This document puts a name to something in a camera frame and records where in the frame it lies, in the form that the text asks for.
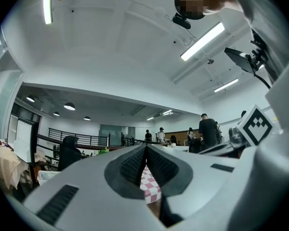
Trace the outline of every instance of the desk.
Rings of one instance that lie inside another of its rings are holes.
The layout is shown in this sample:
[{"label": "desk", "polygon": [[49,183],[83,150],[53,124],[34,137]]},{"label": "desk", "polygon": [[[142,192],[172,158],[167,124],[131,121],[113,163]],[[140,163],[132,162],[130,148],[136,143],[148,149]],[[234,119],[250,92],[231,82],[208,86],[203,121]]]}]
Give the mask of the desk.
[{"label": "desk", "polygon": [[10,185],[17,189],[20,175],[28,169],[28,164],[21,160],[10,148],[0,146],[0,178],[4,180],[7,189]]},{"label": "desk", "polygon": [[169,145],[167,148],[174,149],[174,150],[177,150],[177,151],[182,151],[182,152],[186,152],[186,151],[189,150],[189,146],[180,146],[180,145],[177,145],[175,147],[171,147]]}]

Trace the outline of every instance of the black cable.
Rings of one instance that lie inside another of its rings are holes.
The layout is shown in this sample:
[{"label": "black cable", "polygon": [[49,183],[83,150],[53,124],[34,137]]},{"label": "black cable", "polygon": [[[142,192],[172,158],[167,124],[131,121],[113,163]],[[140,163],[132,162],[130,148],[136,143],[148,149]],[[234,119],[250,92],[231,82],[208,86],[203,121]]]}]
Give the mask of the black cable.
[{"label": "black cable", "polygon": [[258,80],[260,80],[263,84],[265,84],[268,89],[271,88],[271,87],[269,86],[269,84],[268,84],[263,78],[261,78],[259,75],[256,75],[256,74],[254,74],[254,75],[255,75],[255,77],[256,77]]}]

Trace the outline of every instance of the black rubber pad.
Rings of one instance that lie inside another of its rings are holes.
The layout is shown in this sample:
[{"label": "black rubber pad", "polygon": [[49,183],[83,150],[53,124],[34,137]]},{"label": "black rubber pad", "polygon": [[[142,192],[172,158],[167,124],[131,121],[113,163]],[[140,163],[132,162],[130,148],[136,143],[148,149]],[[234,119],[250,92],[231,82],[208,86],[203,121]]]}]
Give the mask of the black rubber pad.
[{"label": "black rubber pad", "polygon": [[232,172],[235,169],[234,167],[229,167],[229,166],[220,165],[220,164],[213,164],[211,167],[220,169],[223,171],[227,171],[227,172]]},{"label": "black rubber pad", "polygon": [[54,197],[37,213],[37,216],[50,225],[54,225],[71,202],[78,188],[69,185],[63,186]]}]

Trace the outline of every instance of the black chair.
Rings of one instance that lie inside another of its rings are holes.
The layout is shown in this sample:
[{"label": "black chair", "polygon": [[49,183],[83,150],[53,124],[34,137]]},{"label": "black chair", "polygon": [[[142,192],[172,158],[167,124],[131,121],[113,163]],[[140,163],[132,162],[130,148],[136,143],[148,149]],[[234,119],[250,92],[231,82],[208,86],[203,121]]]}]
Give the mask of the black chair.
[{"label": "black chair", "polygon": [[177,138],[174,135],[171,135],[170,143],[175,143],[177,145]]},{"label": "black chair", "polygon": [[201,139],[193,139],[190,141],[189,144],[189,152],[191,153],[199,153],[202,151],[202,144],[201,144]]},{"label": "black chair", "polygon": [[67,136],[60,145],[58,171],[62,171],[81,159],[81,152],[76,148],[77,137]]}]

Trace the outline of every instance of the ceiling beam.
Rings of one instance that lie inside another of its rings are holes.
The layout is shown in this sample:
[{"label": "ceiling beam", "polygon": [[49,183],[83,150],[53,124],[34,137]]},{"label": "ceiling beam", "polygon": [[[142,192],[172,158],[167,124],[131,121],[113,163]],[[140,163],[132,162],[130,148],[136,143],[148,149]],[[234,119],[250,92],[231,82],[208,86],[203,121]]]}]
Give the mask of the ceiling beam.
[{"label": "ceiling beam", "polygon": [[146,107],[145,105],[140,105],[134,112],[131,113],[131,116],[136,115],[139,111],[141,111],[145,107]]},{"label": "ceiling beam", "polygon": [[246,34],[250,32],[250,27],[248,24],[244,24],[242,27],[240,27],[237,31],[235,31],[233,34],[230,34],[226,36],[223,40],[220,42],[216,42],[216,44],[207,52],[203,53],[202,56],[197,59],[196,62],[193,62],[192,64],[189,62],[185,64],[182,68],[180,68],[172,77],[172,82],[174,84],[178,84],[183,79],[185,79],[187,76],[195,72],[196,70],[199,70],[205,66],[205,63],[208,61],[207,55],[209,55],[211,58],[213,58],[215,55],[223,51],[225,44],[233,44],[236,41],[239,40],[242,34]]},{"label": "ceiling beam", "polygon": [[129,0],[116,1],[115,11],[111,18],[105,41],[105,47],[109,53],[114,53],[117,51],[118,38],[125,19],[124,14],[131,4],[132,1]]}]

